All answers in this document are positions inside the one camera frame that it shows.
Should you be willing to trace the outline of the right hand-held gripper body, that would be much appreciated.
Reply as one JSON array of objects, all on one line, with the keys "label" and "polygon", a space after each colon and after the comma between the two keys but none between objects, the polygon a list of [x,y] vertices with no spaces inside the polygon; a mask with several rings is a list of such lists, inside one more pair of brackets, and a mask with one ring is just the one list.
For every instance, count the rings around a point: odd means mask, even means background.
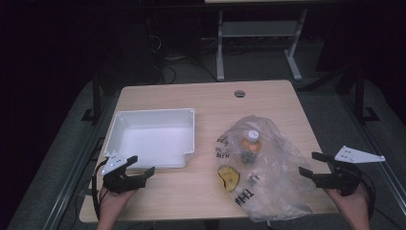
[{"label": "right hand-held gripper body", "polygon": [[376,155],[346,146],[340,148],[333,161],[327,163],[332,167],[331,173],[315,173],[314,183],[317,188],[339,190],[342,196],[350,196],[361,182],[362,173],[358,164],[384,162],[383,155]]}]

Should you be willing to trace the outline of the orange bottle with white cap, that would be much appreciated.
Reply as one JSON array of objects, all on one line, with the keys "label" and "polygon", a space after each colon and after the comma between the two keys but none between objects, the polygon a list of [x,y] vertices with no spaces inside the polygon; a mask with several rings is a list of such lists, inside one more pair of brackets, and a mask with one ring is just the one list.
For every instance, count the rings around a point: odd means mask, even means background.
[{"label": "orange bottle with white cap", "polygon": [[240,157],[246,164],[253,164],[259,155],[261,142],[259,132],[257,130],[248,130],[241,140]]}]

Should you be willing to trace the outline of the person's left hand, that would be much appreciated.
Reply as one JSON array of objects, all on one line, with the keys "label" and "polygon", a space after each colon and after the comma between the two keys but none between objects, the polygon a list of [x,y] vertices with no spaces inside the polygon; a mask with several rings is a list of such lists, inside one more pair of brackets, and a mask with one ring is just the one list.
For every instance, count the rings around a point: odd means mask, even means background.
[{"label": "person's left hand", "polygon": [[106,188],[101,188],[100,206],[101,212],[117,211],[121,212],[128,201],[137,193],[136,190],[127,191],[120,194],[108,191]]}]

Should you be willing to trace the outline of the white plastic tray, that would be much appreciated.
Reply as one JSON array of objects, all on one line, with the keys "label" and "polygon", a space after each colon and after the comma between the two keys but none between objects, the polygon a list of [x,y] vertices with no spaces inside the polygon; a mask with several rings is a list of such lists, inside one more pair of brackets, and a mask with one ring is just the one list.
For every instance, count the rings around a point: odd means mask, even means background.
[{"label": "white plastic tray", "polygon": [[184,168],[194,154],[194,109],[118,111],[103,155],[138,156],[130,169]]}]

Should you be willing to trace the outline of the white desk frame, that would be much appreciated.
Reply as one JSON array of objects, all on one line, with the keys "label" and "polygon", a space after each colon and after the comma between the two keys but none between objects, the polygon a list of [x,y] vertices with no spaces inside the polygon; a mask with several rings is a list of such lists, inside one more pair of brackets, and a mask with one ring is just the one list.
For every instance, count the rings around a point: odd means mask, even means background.
[{"label": "white desk frame", "polygon": [[295,81],[303,79],[294,55],[305,24],[307,9],[301,10],[297,20],[282,21],[225,21],[224,13],[218,13],[217,50],[216,50],[216,80],[225,81],[223,63],[223,39],[237,37],[291,37],[292,42],[284,50],[285,59]]}]

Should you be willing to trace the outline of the clear plastic bag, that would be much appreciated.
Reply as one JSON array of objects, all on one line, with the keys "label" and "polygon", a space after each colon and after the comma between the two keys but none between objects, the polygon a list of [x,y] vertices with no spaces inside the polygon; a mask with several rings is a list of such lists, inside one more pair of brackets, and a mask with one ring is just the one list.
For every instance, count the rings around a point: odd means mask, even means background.
[{"label": "clear plastic bag", "polygon": [[[240,144],[251,129],[259,132],[261,149],[257,160],[246,164]],[[229,193],[250,220],[289,220],[312,213],[306,199],[315,186],[299,174],[308,163],[272,120],[254,115],[238,120],[217,138],[215,158],[217,169],[230,166],[240,173],[237,187]]]}]

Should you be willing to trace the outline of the black metal stand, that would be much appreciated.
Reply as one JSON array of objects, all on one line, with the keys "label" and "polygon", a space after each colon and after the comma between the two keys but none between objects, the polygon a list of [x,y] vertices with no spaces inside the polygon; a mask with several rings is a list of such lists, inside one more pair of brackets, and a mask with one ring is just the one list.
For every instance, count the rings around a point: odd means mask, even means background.
[{"label": "black metal stand", "polygon": [[379,117],[372,107],[364,106],[365,78],[363,69],[358,67],[355,78],[355,105],[354,113],[358,122],[365,124],[366,122],[378,122]]},{"label": "black metal stand", "polygon": [[95,125],[102,113],[101,86],[98,72],[95,72],[92,77],[92,105],[91,108],[85,110],[81,119]]}]

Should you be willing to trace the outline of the person's right hand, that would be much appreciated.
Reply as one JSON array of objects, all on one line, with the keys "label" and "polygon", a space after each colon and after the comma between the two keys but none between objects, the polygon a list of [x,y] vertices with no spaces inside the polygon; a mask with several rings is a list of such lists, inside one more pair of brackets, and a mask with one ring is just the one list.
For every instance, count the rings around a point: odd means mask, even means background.
[{"label": "person's right hand", "polygon": [[359,185],[352,195],[342,196],[337,190],[324,189],[345,219],[369,219],[369,195]]}]

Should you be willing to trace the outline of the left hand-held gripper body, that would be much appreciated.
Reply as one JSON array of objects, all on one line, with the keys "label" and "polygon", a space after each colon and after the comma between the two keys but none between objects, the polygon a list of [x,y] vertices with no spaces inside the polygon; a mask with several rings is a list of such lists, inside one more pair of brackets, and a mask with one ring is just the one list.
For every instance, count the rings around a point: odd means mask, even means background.
[{"label": "left hand-held gripper body", "polygon": [[103,186],[110,192],[123,193],[144,188],[147,183],[142,182],[142,174],[128,176],[126,159],[119,153],[112,153],[106,160],[101,171]]}]

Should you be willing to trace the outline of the aluminium rail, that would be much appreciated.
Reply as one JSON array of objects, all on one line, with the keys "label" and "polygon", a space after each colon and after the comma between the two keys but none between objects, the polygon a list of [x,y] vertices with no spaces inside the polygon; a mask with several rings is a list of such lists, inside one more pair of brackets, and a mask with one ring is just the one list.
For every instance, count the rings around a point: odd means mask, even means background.
[{"label": "aluminium rail", "polygon": [[80,99],[62,124],[50,156],[44,162],[45,172],[50,176],[47,184],[52,186],[49,192],[53,192],[55,197],[50,202],[50,210],[46,212],[41,230],[57,230],[59,227],[87,169],[93,148],[106,134],[117,100],[116,97],[102,97],[101,116],[94,123],[82,120],[93,101],[85,103],[85,99]]},{"label": "aluminium rail", "polygon": [[372,107],[361,108],[361,116],[358,117],[357,107],[349,96],[341,95],[339,99],[367,145],[366,153],[363,156],[364,161],[360,163],[377,165],[397,205],[402,210],[403,215],[406,216],[406,168],[395,162],[400,151],[393,151],[391,145],[380,146],[374,138],[367,123],[379,123],[381,119]]}]

